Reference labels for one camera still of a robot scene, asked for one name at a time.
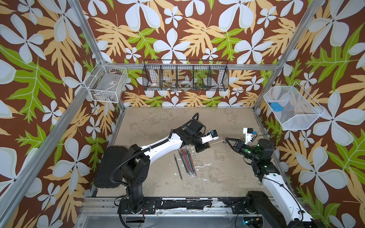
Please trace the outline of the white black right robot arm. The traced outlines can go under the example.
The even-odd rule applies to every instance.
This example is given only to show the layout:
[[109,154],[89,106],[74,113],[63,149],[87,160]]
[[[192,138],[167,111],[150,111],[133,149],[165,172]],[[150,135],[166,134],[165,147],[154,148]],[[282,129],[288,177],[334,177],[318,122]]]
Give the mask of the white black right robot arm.
[[247,145],[241,139],[225,138],[233,151],[251,160],[254,175],[269,190],[277,207],[268,196],[260,191],[249,191],[245,197],[245,208],[258,212],[264,218],[265,228],[324,228],[300,205],[289,190],[277,167],[272,163],[274,148],[272,142],[260,139],[255,146]]

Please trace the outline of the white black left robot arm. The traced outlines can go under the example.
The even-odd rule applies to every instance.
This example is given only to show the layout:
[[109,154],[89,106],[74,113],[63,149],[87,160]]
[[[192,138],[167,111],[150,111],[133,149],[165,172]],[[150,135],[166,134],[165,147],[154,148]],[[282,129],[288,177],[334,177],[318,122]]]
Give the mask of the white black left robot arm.
[[216,130],[206,133],[205,130],[205,125],[199,121],[199,113],[196,113],[187,123],[172,129],[167,137],[147,146],[133,144],[129,147],[121,163],[111,172],[110,181],[124,185],[127,205],[134,214],[143,208],[143,182],[150,165],[186,145],[194,146],[197,153],[210,148],[209,142],[217,140],[218,133]]

